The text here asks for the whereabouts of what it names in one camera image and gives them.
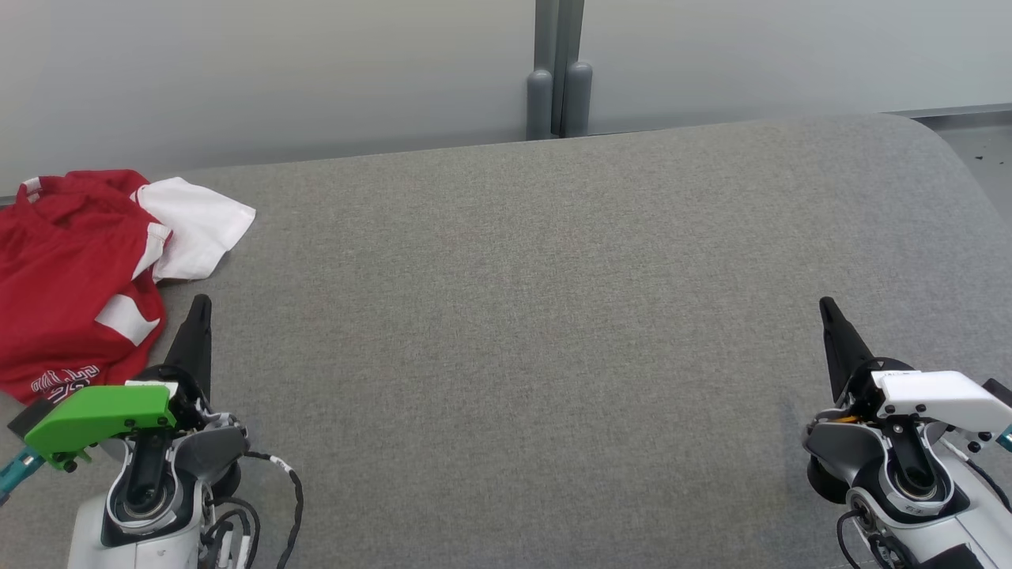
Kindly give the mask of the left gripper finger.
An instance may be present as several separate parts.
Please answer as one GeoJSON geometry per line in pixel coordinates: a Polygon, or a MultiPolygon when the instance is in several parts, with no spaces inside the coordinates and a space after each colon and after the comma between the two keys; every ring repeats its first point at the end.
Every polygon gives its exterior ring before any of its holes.
{"type": "Polygon", "coordinates": [[[193,400],[212,396],[212,310],[210,297],[196,295],[187,317],[180,324],[164,364],[193,400]]]}

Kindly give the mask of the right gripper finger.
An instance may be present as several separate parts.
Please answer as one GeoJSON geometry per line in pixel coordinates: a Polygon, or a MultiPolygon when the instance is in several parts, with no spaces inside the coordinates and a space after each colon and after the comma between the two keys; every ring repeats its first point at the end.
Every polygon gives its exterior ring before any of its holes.
{"type": "Polygon", "coordinates": [[[832,400],[840,403],[853,382],[863,385],[874,354],[831,296],[819,299],[819,311],[832,400]]]}

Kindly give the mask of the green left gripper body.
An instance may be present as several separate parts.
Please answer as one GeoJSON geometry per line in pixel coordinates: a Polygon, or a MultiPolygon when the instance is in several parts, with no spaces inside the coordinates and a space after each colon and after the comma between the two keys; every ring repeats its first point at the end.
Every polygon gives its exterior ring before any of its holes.
{"type": "Polygon", "coordinates": [[[23,442],[62,469],[106,439],[198,430],[210,413],[210,399],[189,398],[167,365],[152,365],[123,385],[83,386],[59,403],[36,402],[23,411],[23,442]]]}

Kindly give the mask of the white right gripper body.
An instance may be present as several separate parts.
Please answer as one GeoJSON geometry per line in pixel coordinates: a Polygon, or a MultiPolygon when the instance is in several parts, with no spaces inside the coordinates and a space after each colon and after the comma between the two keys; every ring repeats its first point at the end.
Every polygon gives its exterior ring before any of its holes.
{"type": "Polygon", "coordinates": [[[989,448],[1010,429],[1010,391],[1000,382],[977,384],[958,371],[921,371],[899,360],[872,360],[863,385],[853,382],[850,415],[886,448],[896,429],[935,443],[953,430],[989,448]]]}

